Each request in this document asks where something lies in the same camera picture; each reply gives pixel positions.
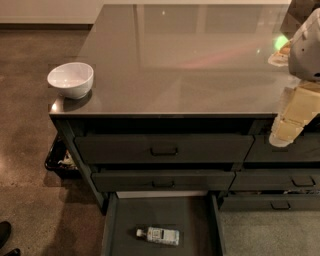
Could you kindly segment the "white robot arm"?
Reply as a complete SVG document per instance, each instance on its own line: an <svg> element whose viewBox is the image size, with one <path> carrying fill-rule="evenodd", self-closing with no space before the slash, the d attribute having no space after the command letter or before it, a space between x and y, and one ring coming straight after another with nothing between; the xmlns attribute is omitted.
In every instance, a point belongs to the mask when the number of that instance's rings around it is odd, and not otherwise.
<svg viewBox="0 0 320 256"><path fill-rule="evenodd" d="M286 147L320 113L320 9L316 8L279 51L270 56L274 66L287 65L300 79L294 88L285 87L274 119L269 143Z"/></svg>

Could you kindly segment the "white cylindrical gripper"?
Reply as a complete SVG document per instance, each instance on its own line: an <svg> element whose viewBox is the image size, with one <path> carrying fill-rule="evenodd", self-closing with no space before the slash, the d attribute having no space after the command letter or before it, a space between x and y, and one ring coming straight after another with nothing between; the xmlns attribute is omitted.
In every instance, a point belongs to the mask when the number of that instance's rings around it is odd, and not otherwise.
<svg viewBox="0 0 320 256"><path fill-rule="evenodd" d="M268 63L276 67L288 65L291 42L286 42L269 58ZM279 118L271 128L269 143L283 148L293 143L308 125L320 113L320 83L301 81L295 88L286 87L281 95Z"/></svg>

